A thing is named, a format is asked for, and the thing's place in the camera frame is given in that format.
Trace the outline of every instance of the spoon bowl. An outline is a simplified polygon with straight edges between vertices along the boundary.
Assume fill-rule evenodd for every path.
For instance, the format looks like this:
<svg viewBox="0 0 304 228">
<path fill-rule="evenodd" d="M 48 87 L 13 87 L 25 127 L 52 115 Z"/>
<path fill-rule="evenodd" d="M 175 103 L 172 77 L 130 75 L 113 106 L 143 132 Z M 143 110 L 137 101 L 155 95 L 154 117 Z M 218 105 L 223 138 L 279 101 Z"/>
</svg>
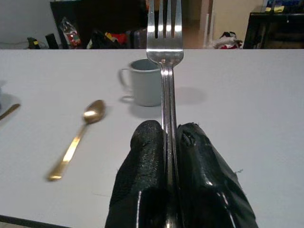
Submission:
<svg viewBox="0 0 304 228">
<path fill-rule="evenodd" d="M 97 100 L 91 103 L 85 110 L 83 119 L 87 124 L 93 124 L 100 121 L 105 115 L 105 103 L 103 100 Z"/>
</svg>

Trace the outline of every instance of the fork handle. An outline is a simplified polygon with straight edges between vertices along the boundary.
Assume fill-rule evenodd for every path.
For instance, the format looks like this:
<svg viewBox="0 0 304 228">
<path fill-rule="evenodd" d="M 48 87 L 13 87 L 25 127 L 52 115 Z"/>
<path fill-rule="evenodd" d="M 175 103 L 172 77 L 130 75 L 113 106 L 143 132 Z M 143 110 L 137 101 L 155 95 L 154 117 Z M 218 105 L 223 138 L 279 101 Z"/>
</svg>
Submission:
<svg viewBox="0 0 304 228">
<path fill-rule="evenodd" d="M 179 228 L 180 219 L 178 204 L 178 173 L 176 157 L 176 111 L 175 111 L 175 92 L 174 92 L 174 73 L 173 65 L 161 64 L 161 115 L 162 128 L 164 130 L 164 157 L 166 187 L 170 193 L 166 224 L 170 227 Z"/>
<path fill-rule="evenodd" d="M 165 171 L 167 189 L 174 192 L 174 157 L 176 157 L 176 111 L 174 92 L 174 73 L 172 65 L 161 65 L 161 115 L 164 134 Z"/>
</svg>

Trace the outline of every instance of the wall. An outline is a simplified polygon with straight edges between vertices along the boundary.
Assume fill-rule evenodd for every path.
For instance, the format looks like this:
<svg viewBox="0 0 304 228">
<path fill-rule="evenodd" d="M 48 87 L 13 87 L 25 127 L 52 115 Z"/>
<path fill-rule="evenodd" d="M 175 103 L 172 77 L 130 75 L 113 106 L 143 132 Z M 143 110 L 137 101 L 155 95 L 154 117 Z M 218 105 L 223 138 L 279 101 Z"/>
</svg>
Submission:
<svg viewBox="0 0 304 228">
<path fill-rule="evenodd" d="M 34 37 L 47 44 L 45 35 L 59 35 L 49 0 L 0 0 L 0 48 L 24 48 L 27 43 L 6 45 L 27 41 Z"/>
<path fill-rule="evenodd" d="M 200 20 L 200 8 L 202 0 L 190 0 L 189 1 L 189 19 Z"/>
<path fill-rule="evenodd" d="M 264 0 L 214 0 L 214 39 L 224 31 L 233 31 L 244 41 L 250 12 L 263 3 Z"/>
</svg>

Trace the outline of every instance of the doorway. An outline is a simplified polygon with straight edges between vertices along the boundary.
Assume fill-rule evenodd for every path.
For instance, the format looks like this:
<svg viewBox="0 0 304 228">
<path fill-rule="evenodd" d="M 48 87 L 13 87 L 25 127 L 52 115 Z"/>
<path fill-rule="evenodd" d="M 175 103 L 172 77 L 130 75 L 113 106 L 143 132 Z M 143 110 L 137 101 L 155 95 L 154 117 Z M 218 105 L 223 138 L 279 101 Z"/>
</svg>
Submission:
<svg viewBox="0 0 304 228">
<path fill-rule="evenodd" d="M 210 28 L 213 0 L 182 0 L 183 41 L 186 49 L 202 49 L 209 14 L 207 32 Z"/>
</svg>

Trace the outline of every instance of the spoon handle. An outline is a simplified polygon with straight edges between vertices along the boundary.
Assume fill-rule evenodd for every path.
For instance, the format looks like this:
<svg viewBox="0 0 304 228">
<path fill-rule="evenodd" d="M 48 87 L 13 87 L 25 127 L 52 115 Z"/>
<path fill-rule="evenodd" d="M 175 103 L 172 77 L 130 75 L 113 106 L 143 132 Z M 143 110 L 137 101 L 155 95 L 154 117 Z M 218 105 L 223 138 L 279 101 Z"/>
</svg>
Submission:
<svg viewBox="0 0 304 228">
<path fill-rule="evenodd" d="M 69 148 L 67 149 L 63 158 L 59 161 L 59 163 L 53 168 L 51 173 L 48 175 L 48 177 L 47 177 L 48 181 L 56 181 L 56 180 L 59 180 L 62 178 L 63 172 L 67 168 L 67 165 L 71 161 L 82 136 L 86 132 L 86 127 L 87 127 L 87 124 L 84 124 L 82 126 L 82 128 L 78 132 L 77 136 L 71 142 L 71 144 L 70 144 Z"/>
</svg>

